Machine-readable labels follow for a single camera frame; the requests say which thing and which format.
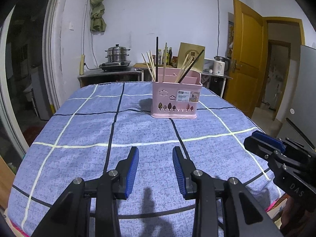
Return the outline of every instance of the curtain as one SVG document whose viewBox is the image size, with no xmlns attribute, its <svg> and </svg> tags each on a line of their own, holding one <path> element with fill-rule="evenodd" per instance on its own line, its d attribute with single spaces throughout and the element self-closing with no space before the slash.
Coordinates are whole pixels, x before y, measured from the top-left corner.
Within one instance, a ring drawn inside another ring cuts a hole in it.
<svg viewBox="0 0 316 237">
<path fill-rule="evenodd" d="M 104 5 L 102 3 L 103 0 L 90 0 L 91 6 L 91 31 L 104 32 L 106 28 L 106 24 L 102 18 L 104 14 Z"/>
</svg>

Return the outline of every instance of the white kettle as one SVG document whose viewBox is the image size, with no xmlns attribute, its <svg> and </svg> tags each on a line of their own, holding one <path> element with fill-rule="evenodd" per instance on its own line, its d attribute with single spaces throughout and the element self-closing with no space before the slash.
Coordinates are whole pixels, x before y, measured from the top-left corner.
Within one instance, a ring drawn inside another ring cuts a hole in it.
<svg viewBox="0 0 316 237">
<path fill-rule="evenodd" d="M 218 76 L 223 76 L 225 71 L 228 71 L 230 68 L 230 59 L 224 58 L 221 56 L 214 57 L 214 67 L 213 67 L 213 74 Z"/>
</svg>

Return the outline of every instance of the utensil holder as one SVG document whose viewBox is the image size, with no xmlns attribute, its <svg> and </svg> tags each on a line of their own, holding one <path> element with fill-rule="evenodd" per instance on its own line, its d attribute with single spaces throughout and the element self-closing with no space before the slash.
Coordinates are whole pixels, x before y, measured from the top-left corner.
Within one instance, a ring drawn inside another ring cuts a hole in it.
<svg viewBox="0 0 316 237">
<path fill-rule="evenodd" d="M 163 68 L 158 68 L 158 81 L 152 82 L 154 118 L 195 119 L 202 88 L 201 74 L 190 70 L 181 84 L 174 83 L 180 69 L 167 68 L 162 82 Z"/>
</svg>

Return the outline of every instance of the silver pivot bolt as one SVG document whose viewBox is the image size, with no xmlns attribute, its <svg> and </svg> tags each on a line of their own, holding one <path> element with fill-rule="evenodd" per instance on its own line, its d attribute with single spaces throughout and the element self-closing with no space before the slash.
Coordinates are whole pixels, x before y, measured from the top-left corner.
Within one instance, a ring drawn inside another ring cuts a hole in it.
<svg viewBox="0 0 316 237">
<path fill-rule="evenodd" d="M 201 176 L 203 175 L 203 172 L 201 170 L 194 170 L 193 174 L 195 174 L 196 176 Z"/>
<path fill-rule="evenodd" d="M 115 169 L 109 171 L 109 176 L 116 176 L 117 174 L 118 172 Z"/>
<path fill-rule="evenodd" d="M 82 182 L 82 179 L 80 177 L 76 177 L 74 180 L 73 180 L 73 183 L 74 184 L 80 184 Z"/>
<path fill-rule="evenodd" d="M 236 177 L 231 177 L 229 179 L 229 181 L 232 183 L 232 184 L 238 184 L 238 179 Z"/>
</svg>

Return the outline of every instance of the refrigerator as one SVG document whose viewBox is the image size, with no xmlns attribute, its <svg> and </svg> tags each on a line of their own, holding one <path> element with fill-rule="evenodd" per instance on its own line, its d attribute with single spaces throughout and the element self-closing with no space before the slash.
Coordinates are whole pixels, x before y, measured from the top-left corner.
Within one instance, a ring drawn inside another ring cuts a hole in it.
<svg viewBox="0 0 316 237">
<path fill-rule="evenodd" d="M 306 150 L 316 145 L 316 50 L 301 46 L 301 62 L 293 101 L 277 136 L 288 137 Z"/>
</svg>

